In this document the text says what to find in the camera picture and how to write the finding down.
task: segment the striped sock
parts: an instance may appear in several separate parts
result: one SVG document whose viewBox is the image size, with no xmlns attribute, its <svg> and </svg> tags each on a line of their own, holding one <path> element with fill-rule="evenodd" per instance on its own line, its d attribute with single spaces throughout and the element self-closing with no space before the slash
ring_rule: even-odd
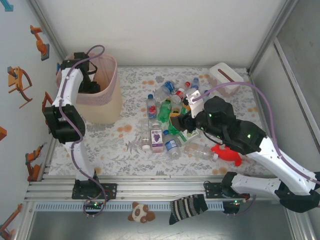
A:
<svg viewBox="0 0 320 240">
<path fill-rule="evenodd" d="M 193 194 L 170 202 L 171 215 L 169 224 L 202 214 L 208 210 L 203 194 Z"/>
</svg>

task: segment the clear plastic bottle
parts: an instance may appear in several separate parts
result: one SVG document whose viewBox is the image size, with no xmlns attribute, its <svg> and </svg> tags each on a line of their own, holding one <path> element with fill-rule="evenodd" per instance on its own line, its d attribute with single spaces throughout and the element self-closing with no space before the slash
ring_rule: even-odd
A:
<svg viewBox="0 0 320 240">
<path fill-rule="evenodd" d="M 159 122 L 154 121 L 150 131 L 151 148 L 153 153 L 162 153 L 164 151 L 164 141 L 162 129 Z"/>
<path fill-rule="evenodd" d="M 158 114 L 158 121 L 161 121 L 162 123 L 168 122 L 170 118 L 170 112 L 171 112 L 171 100 L 170 97 L 168 97 L 160 107 L 160 111 Z"/>
<path fill-rule="evenodd" d="M 178 159 L 181 156 L 181 152 L 178 148 L 177 142 L 175 138 L 169 134 L 168 130 L 163 131 L 163 142 L 165 144 L 165 148 L 168 152 L 168 155 L 171 159 Z"/>
<path fill-rule="evenodd" d="M 154 98 L 157 102 L 162 103 L 170 93 L 175 89 L 175 84 L 173 81 L 166 81 L 160 88 L 155 90 Z"/>
<path fill-rule="evenodd" d="M 141 124 L 141 147 L 142 147 L 142 150 L 146 152 L 151 148 L 148 118 L 141 119 L 140 124 Z"/>
<path fill-rule="evenodd" d="M 183 149 L 183 152 L 187 155 L 192 155 L 196 158 L 215 161 L 218 159 L 218 154 L 211 151 L 208 146 L 201 146 L 194 142 L 188 142 Z"/>
<path fill-rule="evenodd" d="M 210 93 L 203 98 L 203 103 L 205 103 L 209 99 L 210 99 Z"/>
<path fill-rule="evenodd" d="M 179 87 L 176 92 L 174 93 L 174 95 L 172 95 L 171 101 L 174 104 L 180 104 L 182 99 L 184 99 L 185 95 L 186 95 L 186 91 L 187 89 L 190 87 L 190 82 L 186 81 L 182 87 Z"/>
<path fill-rule="evenodd" d="M 150 120 L 157 119 L 156 100 L 152 94 L 149 94 L 148 99 L 146 100 L 146 112 Z"/>
<path fill-rule="evenodd" d="M 191 95 L 196 90 L 199 90 L 199 78 L 195 77 L 192 81 L 192 84 L 190 86 L 190 89 L 187 91 L 188 95 Z"/>
</svg>

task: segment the red toy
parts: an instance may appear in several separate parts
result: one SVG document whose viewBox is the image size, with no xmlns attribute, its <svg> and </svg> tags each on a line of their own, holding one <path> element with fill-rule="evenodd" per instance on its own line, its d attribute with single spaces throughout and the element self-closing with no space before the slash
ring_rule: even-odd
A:
<svg viewBox="0 0 320 240">
<path fill-rule="evenodd" d="M 229 147 L 225 146 L 225 149 L 220 149 L 220 146 L 217 144 L 211 148 L 212 152 L 215 152 L 219 155 L 219 158 L 222 160 L 232 162 L 236 167 L 239 167 L 242 163 L 242 158 L 240 157 L 239 153 L 236 151 L 232 151 Z"/>
</svg>

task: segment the plush toy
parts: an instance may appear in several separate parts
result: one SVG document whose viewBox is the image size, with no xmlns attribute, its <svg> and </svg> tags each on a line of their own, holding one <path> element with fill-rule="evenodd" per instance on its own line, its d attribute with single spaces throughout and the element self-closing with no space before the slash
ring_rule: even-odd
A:
<svg viewBox="0 0 320 240">
<path fill-rule="evenodd" d="M 149 207 L 146 204 L 140 204 L 136 201 L 132 203 L 133 211 L 128 216 L 129 221 L 135 221 L 145 224 L 147 221 L 152 221 L 156 218 L 153 211 L 149 211 Z"/>
</svg>

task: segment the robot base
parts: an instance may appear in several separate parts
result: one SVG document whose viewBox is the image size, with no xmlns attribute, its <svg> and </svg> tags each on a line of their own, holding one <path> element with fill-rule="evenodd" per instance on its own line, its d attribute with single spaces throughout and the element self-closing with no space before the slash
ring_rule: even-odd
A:
<svg viewBox="0 0 320 240">
<path fill-rule="evenodd" d="M 93 179 L 99 182 L 98 176 L 94 173 Z M 116 183 L 100 183 L 107 195 L 107 199 L 116 199 L 117 196 L 117 184 Z M 91 180 L 80 181 L 75 180 L 72 189 L 72 199 L 104 199 L 104 195 L 100 187 Z"/>
</svg>

